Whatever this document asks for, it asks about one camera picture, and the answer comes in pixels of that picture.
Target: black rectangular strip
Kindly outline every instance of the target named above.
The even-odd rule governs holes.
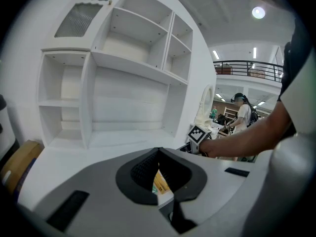
[[[243,177],[247,177],[249,175],[249,171],[246,170],[240,170],[240,169],[236,169],[236,168],[227,168],[225,169],[225,172],[227,173],[231,173],[237,176],[243,176]]]
[[[78,213],[89,193],[83,191],[74,191],[65,202],[49,217],[47,223],[64,231],[71,223],[72,219]]]

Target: white t-shirt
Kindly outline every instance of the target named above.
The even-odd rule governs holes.
[[[239,130],[245,130],[247,126],[249,125],[250,117],[251,117],[251,109],[250,106],[247,104],[243,104],[238,111],[238,117],[243,118],[241,124],[236,125],[234,129],[234,133]]]

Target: brown box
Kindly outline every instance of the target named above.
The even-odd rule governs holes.
[[[8,189],[10,194],[13,195],[13,192],[17,188],[18,184],[20,186],[18,189],[19,193],[28,171],[43,149],[43,145],[35,141],[28,140],[11,156],[11,158],[4,165],[0,172],[0,177],[2,184]]]

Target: fluorescent light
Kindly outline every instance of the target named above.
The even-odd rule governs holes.
[[[261,7],[254,7],[252,10],[252,15],[257,19],[261,19],[266,15],[266,12]]]
[[[213,50],[213,54],[215,55],[216,59],[219,60],[219,56],[215,50]]]

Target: railing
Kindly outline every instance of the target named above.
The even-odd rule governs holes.
[[[216,74],[263,78],[281,82],[283,66],[259,61],[214,61]]]

